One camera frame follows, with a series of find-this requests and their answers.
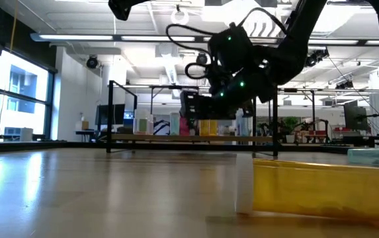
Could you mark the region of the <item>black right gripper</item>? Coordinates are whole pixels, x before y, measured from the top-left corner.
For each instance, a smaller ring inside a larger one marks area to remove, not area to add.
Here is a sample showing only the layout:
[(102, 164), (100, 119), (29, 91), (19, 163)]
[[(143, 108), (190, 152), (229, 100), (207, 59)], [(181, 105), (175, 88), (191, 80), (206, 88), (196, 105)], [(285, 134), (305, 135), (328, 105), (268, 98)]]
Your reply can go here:
[(273, 97), (274, 85), (262, 71), (240, 71), (211, 97), (198, 91), (182, 91), (180, 113), (187, 119), (217, 119), (216, 111), (225, 111), (222, 119), (249, 118), (254, 114), (252, 99), (268, 102)]

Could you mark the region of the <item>pale blue bottle white cap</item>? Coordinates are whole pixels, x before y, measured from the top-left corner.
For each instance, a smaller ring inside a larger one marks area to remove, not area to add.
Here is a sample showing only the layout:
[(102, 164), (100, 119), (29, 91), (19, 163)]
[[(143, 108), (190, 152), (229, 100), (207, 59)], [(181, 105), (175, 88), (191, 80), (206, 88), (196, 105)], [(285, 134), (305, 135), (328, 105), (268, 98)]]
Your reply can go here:
[(250, 136), (251, 135), (250, 119), (251, 119), (251, 117), (244, 115), (243, 109), (240, 108), (237, 111), (236, 124), (237, 124), (237, 135), (238, 136)]

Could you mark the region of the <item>red pill bottle white cap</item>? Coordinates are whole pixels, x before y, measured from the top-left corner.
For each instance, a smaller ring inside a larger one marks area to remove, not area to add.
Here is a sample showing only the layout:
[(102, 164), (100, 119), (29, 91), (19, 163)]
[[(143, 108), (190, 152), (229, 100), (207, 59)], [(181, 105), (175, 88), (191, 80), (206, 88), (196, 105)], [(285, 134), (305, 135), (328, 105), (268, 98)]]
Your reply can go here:
[(188, 122), (187, 122), (187, 119), (185, 117), (180, 117), (179, 135), (180, 136), (189, 136), (190, 135), (190, 128), (188, 126)]

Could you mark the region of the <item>teal pill bottle white cap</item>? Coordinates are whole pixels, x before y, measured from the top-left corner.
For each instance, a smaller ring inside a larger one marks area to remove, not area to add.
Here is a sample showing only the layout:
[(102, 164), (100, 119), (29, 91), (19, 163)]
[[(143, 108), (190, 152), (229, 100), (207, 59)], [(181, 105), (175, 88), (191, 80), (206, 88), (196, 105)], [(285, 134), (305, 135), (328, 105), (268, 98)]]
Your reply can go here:
[(170, 113), (170, 135), (178, 136), (180, 132), (180, 114), (178, 112)]

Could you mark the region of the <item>wooden shelf black metal legs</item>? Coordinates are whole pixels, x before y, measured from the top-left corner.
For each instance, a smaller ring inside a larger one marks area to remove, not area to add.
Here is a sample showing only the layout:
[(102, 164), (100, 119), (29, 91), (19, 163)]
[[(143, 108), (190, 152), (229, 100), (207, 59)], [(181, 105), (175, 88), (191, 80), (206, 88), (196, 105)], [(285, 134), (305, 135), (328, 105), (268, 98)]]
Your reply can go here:
[[(112, 102), (114, 96), (114, 86), (121, 87), (128, 92), (129, 90), (116, 81), (108, 82), (108, 105), (112, 110)], [(166, 144), (210, 144), (210, 145), (272, 145), (278, 147), (277, 139), (270, 137), (257, 136), (156, 136), (156, 135), (134, 135), (134, 134), (114, 134), (112, 132), (112, 122), (108, 120), (106, 142), (112, 143), (166, 143)], [(111, 149), (106, 149), (107, 153), (111, 153)]]

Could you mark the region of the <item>potted green plant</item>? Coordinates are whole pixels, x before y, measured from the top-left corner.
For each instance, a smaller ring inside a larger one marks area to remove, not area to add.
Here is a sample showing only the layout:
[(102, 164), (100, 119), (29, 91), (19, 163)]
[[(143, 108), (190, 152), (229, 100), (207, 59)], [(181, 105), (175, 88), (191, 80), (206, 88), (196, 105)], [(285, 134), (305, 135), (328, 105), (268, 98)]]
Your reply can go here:
[(289, 116), (284, 118), (281, 132), (286, 140), (286, 143), (294, 142), (295, 135), (293, 134), (293, 131), (299, 123), (300, 119), (298, 117)]

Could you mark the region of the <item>black monitor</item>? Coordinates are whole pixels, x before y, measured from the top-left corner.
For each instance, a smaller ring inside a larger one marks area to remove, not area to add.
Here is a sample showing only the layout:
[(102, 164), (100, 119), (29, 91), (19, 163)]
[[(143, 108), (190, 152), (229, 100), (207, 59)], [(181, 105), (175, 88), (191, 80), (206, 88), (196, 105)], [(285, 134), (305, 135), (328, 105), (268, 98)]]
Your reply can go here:
[(107, 125), (108, 120), (113, 125), (123, 124), (124, 121), (124, 104), (112, 105), (112, 110), (109, 109), (109, 105), (98, 105), (96, 110), (95, 124), (97, 126)]
[(367, 131), (367, 114), (363, 107), (345, 104), (344, 105), (345, 126), (350, 130)]

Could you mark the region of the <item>blue pill bottle white cap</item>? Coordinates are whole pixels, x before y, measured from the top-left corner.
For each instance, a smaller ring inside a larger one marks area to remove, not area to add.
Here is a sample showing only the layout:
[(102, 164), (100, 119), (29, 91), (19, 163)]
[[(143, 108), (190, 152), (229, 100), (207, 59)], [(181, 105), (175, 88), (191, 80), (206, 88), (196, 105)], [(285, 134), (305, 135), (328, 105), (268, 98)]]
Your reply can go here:
[(379, 148), (349, 149), (347, 157), (352, 164), (379, 166)]

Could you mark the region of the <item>black station frame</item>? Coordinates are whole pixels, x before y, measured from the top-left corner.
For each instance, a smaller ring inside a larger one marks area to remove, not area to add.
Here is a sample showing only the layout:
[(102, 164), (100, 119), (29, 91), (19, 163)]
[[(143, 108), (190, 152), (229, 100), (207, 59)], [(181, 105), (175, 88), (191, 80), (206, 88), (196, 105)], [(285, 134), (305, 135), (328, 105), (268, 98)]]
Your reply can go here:
[[(199, 94), (199, 90), (200, 90), (200, 87), (199, 86), (190, 86), (190, 85), (151, 85), (149, 86), (150, 89), (151, 89), (151, 93), (153, 93), (153, 90), (155, 88), (160, 88), (160, 89), (171, 89), (171, 90), (181, 90), (181, 91), (198, 91), (198, 94)], [(278, 129), (282, 127), (282, 124), (281, 125), (278, 125), (278, 120), (277, 120), (277, 117), (278, 117), (278, 103), (277, 103), (277, 95), (279, 94), (279, 92), (285, 92), (285, 93), (305, 93), (306, 91), (307, 92), (310, 92), (311, 94), (311, 102), (312, 102), (312, 121), (310, 123), (305, 123), (305, 122), (300, 122), (295, 128), (297, 128), (299, 125), (308, 125), (310, 126), (311, 124), (313, 125), (313, 130), (316, 129), (316, 122), (318, 122), (319, 120), (316, 119), (316, 105), (315, 105), (315, 95), (316, 95), (316, 91), (313, 90), (313, 89), (296, 89), (296, 88), (278, 88), (278, 87), (275, 87), (274, 88), (274, 91), (273, 91), (273, 97), (271, 99), (271, 102), (272, 103), (272, 108), (273, 108), (273, 120), (271, 120), (269, 122), (269, 125), (272, 127), (272, 131), (273, 131), (273, 138), (276, 139), (277, 138), (277, 133), (278, 133)], [(255, 126), (256, 126), (256, 99), (252, 99), (253, 101), (253, 105), (255, 107), (254, 109), (254, 114), (253, 114), (253, 122), (255, 123)], [(209, 120), (223, 120), (222, 119), (222, 116), (224, 115), (224, 112), (225, 111), (216, 111), (216, 114), (218, 115), (218, 118), (217, 119), (209, 119)]]

